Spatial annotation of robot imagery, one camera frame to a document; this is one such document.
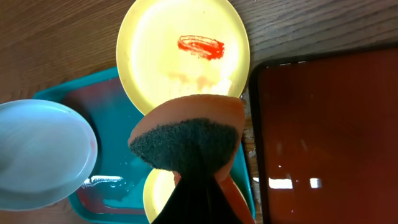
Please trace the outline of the light blue plate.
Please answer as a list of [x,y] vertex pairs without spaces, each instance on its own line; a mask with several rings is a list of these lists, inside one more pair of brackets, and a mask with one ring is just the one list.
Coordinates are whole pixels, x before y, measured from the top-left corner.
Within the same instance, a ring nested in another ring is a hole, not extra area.
[[35,210],[81,187],[98,155],[82,115],[47,100],[1,104],[1,210]]

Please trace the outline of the orange sponge with green pad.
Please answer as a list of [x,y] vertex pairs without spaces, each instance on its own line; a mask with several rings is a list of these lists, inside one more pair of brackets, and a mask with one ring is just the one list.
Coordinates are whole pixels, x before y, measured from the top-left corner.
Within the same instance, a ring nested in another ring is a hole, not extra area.
[[166,101],[132,130],[130,150],[193,185],[230,175],[246,119],[239,98],[190,95]]

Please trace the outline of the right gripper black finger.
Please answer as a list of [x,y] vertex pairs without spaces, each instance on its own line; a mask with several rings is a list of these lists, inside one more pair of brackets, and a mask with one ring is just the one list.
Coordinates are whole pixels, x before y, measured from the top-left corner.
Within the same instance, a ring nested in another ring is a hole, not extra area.
[[241,222],[217,181],[212,178],[199,185],[181,179],[152,224]]

